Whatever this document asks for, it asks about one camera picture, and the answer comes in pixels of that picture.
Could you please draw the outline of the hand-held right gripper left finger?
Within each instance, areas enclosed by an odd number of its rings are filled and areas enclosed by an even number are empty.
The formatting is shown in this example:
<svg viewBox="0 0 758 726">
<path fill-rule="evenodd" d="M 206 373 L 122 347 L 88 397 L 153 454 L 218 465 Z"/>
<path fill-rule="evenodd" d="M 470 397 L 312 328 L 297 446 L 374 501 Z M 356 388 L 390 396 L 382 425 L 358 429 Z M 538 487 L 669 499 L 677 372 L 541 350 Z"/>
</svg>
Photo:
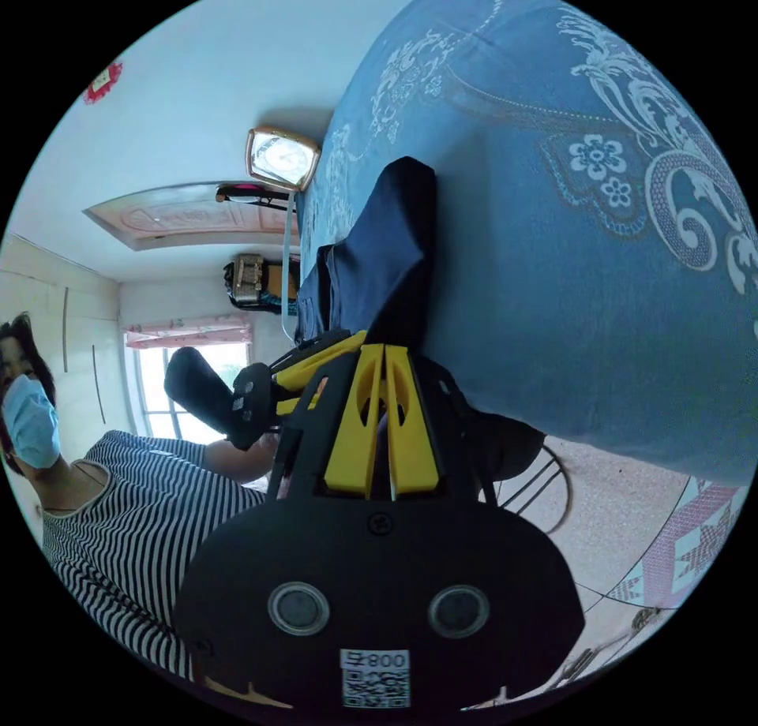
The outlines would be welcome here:
<svg viewBox="0 0 758 726">
<path fill-rule="evenodd" d="M 384 359 L 382 345 L 363 346 L 360 350 L 325 471 L 330 492 L 349 496 L 371 493 Z"/>
</svg>

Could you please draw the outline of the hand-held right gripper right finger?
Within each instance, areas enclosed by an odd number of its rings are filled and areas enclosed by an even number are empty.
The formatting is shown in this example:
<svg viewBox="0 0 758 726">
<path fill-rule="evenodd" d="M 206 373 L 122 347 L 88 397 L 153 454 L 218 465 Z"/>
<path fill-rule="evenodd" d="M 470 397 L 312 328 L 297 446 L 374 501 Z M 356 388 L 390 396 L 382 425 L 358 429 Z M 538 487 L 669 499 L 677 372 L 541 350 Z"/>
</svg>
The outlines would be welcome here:
<svg viewBox="0 0 758 726">
<path fill-rule="evenodd" d="M 394 496 L 432 492 L 439 482 L 411 356 L 402 346 L 385 347 L 388 467 Z"/>
</svg>

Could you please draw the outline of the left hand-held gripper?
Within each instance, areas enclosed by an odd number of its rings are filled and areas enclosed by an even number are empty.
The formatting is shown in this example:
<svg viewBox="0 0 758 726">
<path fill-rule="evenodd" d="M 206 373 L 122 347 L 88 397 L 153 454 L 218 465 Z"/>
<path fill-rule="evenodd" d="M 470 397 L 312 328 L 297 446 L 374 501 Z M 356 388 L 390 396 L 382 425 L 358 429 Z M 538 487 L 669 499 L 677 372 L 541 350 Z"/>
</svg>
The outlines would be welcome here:
<svg viewBox="0 0 758 726">
<path fill-rule="evenodd" d="M 270 365 L 244 368 L 233 383 L 229 441 L 247 450 L 264 434 L 277 431 L 283 417 L 295 411 L 302 389 L 317 370 L 359 350 L 366 335 L 366 330 L 353 335 L 345 329 L 326 331 L 295 345 Z"/>
</svg>

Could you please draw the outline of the person's left hand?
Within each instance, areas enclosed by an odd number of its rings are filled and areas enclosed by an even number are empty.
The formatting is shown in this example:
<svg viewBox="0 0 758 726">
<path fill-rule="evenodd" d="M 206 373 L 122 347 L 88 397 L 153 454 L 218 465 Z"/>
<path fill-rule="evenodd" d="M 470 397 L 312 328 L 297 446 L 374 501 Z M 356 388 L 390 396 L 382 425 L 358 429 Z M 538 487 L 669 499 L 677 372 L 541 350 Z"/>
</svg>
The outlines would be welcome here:
<svg viewBox="0 0 758 726">
<path fill-rule="evenodd" d="M 246 460 L 250 474 L 250 481 L 247 486 L 252 488 L 263 488 L 268 485 L 279 442 L 280 435 L 270 432 L 264 434 L 246 452 Z"/>
</svg>

